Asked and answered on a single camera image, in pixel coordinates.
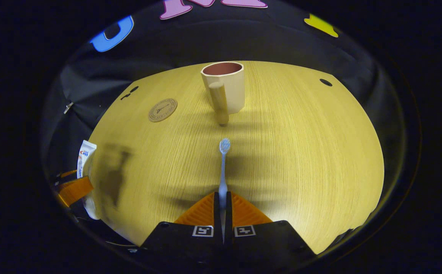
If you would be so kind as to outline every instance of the ceramic mug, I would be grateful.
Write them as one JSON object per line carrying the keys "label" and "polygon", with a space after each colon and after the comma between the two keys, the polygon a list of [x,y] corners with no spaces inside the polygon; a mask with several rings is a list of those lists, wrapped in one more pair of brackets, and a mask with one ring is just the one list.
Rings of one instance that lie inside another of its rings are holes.
{"label": "ceramic mug", "polygon": [[213,108],[209,85],[215,82],[224,84],[228,114],[237,113],[245,106],[245,71],[243,64],[232,61],[217,62],[205,66],[200,74]]}

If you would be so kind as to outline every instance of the white toothpaste tube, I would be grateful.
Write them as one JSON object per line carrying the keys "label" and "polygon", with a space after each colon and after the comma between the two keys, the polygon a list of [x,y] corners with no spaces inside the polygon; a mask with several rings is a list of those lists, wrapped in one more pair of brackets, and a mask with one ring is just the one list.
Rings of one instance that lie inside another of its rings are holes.
{"label": "white toothpaste tube", "polygon": [[[77,179],[90,175],[92,159],[94,151],[96,151],[96,149],[97,145],[92,144],[91,142],[88,142],[86,140],[82,142],[77,160]],[[94,200],[92,199],[92,193],[89,193],[84,198],[82,198],[82,203],[84,204],[85,211],[87,211],[89,217],[94,220],[99,220],[99,218],[96,216],[96,205],[94,204]]]}

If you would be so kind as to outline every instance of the wood grain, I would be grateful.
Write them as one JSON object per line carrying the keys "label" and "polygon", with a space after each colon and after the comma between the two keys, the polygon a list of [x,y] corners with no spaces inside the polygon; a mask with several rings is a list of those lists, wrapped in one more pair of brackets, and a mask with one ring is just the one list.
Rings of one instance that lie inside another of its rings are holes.
{"label": "wood grain", "polygon": [[[97,144],[93,197],[106,224],[141,245],[158,222],[176,220],[216,191],[225,137],[228,189],[270,219],[289,221],[315,253],[364,223],[380,198],[384,165],[357,100],[320,71],[241,63],[246,105],[226,127],[217,124],[200,76],[206,64],[140,79],[116,99],[89,139]],[[176,111],[150,122],[148,111],[166,98],[178,102]]]}

